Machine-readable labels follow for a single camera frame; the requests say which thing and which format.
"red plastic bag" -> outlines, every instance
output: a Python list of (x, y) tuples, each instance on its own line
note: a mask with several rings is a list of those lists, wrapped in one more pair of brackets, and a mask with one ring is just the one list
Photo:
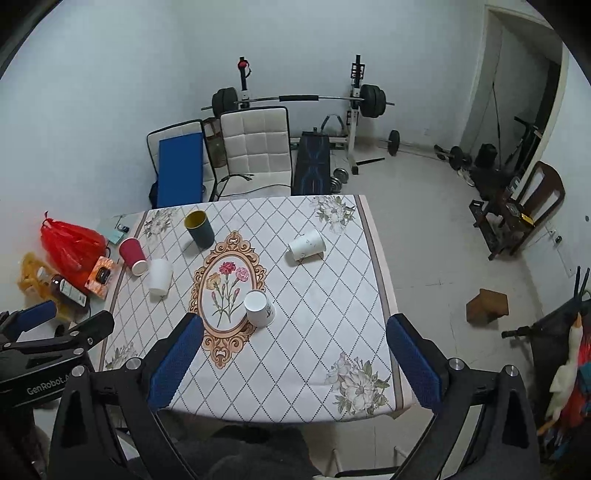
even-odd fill
[(105, 237), (89, 228), (47, 218), (45, 212), (41, 244), (57, 270), (76, 288), (87, 291), (86, 280), (105, 253)]

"black cable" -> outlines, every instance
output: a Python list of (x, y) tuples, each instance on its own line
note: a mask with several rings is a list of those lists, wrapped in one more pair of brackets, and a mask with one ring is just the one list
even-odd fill
[(501, 151), (501, 124), (499, 123), (499, 106), (496, 102), (495, 82), (492, 82), (492, 95), (495, 98), (496, 136), (499, 138), (499, 169), (501, 169), (503, 152)]
[(227, 197), (232, 197), (234, 195), (246, 195), (247, 193), (252, 193), (252, 192), (256, 192), (257, 190), (262, 190), (262, 189), (267, 189), (269, 187), (288, 187), (291, 188), (291, 185), (284, 185), (282, 183), (274, 183), (273, 185), (265, 185), (264, 187), (259, 187), (257, 189), (254, 190), (250, 190), (248, 192), (239, 192), (239, 193), (229, 193), (228, 195), (222, 195), (223, 193), (223, 189), (226, 188), (226, 185), (224, 185), (222, 187), (222, 191), (220, 192), (220, 194), (217, 196), (218, 199), (220, 199), (221, 197), (227, 198)]

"tiled floor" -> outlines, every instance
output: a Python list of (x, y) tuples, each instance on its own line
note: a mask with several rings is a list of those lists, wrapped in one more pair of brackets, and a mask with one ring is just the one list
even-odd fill
[[(530, 325), (540, 308), (529, 273), (519, 259), (489, 262), (480, 232), (473, 228), (468, 204), (478, 193), (449, 165), (431, 158), (385, 150), (360, 153), (385, 161), (359, 167), (342, 193), (364, 194), (369, 202), (396, 292), (400, 312), (446, 356), (458, 356), (473, 368), (499, 371), (514, 364), (526, 383), (531, 379), (529, 350), (502, 340), (500, 332)], [(333, 164), (347, 167), (342, 152)], [(466, 321), (466, 303), (480, 288), (506, 293), (509, 316), (489, 327)], [(469, 441), (478, 410), (470, 412), (444, 473), (451, 474)], [(394, 446), (410, 452), (431, 413), (413, 407), (397, 419), (379, 417), (348, 424), (306, 425), (302, 431), (311, 457), (323, 471), (337, 448), (345, 469), (393, 465)]]

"small box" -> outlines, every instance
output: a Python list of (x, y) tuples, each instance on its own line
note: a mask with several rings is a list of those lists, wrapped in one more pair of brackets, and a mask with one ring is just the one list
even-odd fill
[(466, 320), (475, 325), (487, 325), (505, 315), (509, 315), (509, 303), (504, 293), (481, 288), (480, 293), (466, 303)]

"brown bottle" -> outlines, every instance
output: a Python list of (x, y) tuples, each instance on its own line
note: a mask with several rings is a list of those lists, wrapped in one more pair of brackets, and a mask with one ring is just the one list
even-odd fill
[(67, 305), (77, 314), (88, 313), (90, 301), (88, 296), (75, 288), (60, 274), (51, 275), (41, 267), (37, 271), (39, 281), (47, 284), (51, 294), (60, 302)]

